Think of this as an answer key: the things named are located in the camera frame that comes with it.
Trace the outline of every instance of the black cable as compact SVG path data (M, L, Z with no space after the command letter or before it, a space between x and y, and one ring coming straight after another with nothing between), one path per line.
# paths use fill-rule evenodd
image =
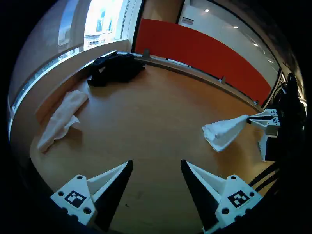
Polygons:
M266 177L268 174L273 172L278 168L278 165L276 162L274 162L272 165L270 165L267 169L265 169L263 172L261 172L259 175L257 175L250 183L249 186L252 187L255 184L257 184L260 180L262 180L264 177Z
M261 189L263 189L268 184L272 183L274 180L276 180L280 175L280 172L276 172L274 175L272 175L269 179L265 180L262 184L260 184L255 191L259 192Z

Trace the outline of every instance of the white cloth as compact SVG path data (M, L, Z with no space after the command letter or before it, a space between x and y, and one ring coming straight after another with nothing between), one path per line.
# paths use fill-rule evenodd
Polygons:
M243 130L247 123L248 115L235 119L221 120L202 127L206 140L217 152L224 150Z
M88 99L88 95L78 90L68 92L60 107L54 112L38 142L37 148L45 152L54 140L63 138L70 126L77 126L79 120L73 114Z

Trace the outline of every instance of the red wall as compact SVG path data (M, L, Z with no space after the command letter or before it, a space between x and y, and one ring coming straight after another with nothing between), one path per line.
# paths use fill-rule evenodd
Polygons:
M173 59L226 82L262 104L271 91L263 76L231 48L193 29L174 23L142 19L136 53L149 49L151 55Z

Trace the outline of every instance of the wooden table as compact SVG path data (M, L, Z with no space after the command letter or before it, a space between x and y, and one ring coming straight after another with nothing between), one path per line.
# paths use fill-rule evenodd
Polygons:
M237 174L247 183L270 165L261 161L257 146L261 132L251 125L223 152L213 150L203 136L203 125L256 112L195 79L146 66L128 84L95 88L83 81L76 89L89 95L76 113L82 131L71 128L46 154L36 149L38 133L30 156L53 191L77 174L94 177L132 159L133 172L112 230L201 232L181 159L223 178Z

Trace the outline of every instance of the glass window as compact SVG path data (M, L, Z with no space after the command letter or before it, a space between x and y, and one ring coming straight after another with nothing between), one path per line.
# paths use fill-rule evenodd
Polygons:
M53 59L52 61L48 62L46 65L44 65L39 71L37 71L28 81L27 83L24 85L24 87L22 88L22 90L20 91L20 93L18 94L13 106L12 106L12 111L13 113L15 113L16 109L18 108L23 95L25 94L25 91L30 88L31 84L42 74L44 73L46 70L48 70L50 67L52 67L54 64L58 63L59 61L63 60L64 58L66 58L69 55L72 54L76 54L79 53L79 50L71 50L68 51L64 54L62 54L61 56Z
M120 39L120 37L116 38L115 36L124 1L128 0L91 1L85 24L84 50ZM88 43L89 38L97 42Z

